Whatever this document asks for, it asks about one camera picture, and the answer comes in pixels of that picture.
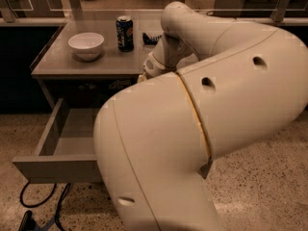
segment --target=floor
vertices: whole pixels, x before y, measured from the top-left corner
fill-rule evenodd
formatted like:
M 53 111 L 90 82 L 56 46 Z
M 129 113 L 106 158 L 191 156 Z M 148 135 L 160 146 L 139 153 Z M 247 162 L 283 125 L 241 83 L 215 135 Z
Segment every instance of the floor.
M 108 9 L 109 1 L 108 8 L 124 6 L 118 2 L 124 0 L 82 3 L 84 8 L 90 9 L 97 8 L 101 2 L 100 8 Z M 125 0 L 128 3 L 125 6 L 127 9 L 138 6 L 159 9 L 169 1 Z M 208 8 L 212 2 L 207 1 Z M 204 0 L 187 0 L 187 3 L 203 8 Z M 19 201 L 27 180 L 12 160 L 34 152 L 49 116 L 0 115 L 0 230 L 17 230 L 29 210 Z M 266 140 L 214 161 L 206 185 L 227 231 L 308 230 L 308 111 Z M 54 217 L 64 186 L 59 184 L 48 202 L 32 209 L 40 227 Z M 30 185 L 24 193 L 24 201 L 38 203 L 52 187 L 50 184 Z M 103 184 L 73 184 L 63 202 L 61 222 L 65 230 L 124 230 Z M 58 228 L 54 224 L 49 230 Z

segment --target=bowl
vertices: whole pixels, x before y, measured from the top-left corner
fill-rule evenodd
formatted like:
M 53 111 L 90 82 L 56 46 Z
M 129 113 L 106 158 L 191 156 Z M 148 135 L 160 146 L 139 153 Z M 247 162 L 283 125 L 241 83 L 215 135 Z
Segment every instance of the bowl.
M 69 39 L 68 45 L 84 61 L 95 60 L 103 51 L 104 37 L 96 33 L 83 33 Z

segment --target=soda can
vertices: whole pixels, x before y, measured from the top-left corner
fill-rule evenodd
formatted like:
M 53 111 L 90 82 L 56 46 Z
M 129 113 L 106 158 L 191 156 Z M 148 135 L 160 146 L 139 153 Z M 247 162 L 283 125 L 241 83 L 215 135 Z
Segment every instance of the soda can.
M 116 20 L 117 44 L 121 51 L 132 51 L 133 41 L 133 20 L 131 16 L 122 15 Z

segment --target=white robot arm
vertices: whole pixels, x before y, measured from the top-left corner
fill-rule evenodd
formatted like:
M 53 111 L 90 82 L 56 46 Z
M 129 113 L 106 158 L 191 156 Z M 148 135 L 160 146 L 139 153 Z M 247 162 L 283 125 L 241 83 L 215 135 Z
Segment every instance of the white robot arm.
M 150 78 L 102 107 L 97 162 L 126 230 L 223 230 L 202 169 L 292 122 L 308 101 L 308 50 L 268 25 L 182 3 L 144 62 Z M 194 53 L 199 62 L 178 69 Z

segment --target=gray drawer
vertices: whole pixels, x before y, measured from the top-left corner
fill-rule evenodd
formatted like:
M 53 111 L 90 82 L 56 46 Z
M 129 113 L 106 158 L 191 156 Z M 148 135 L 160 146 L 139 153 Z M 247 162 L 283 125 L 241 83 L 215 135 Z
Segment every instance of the gray drawer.
M 92 139 L 98 111 L 59 99 L 34 155 L 17 156 L 14 165 L 32 183 L 101 182 Z

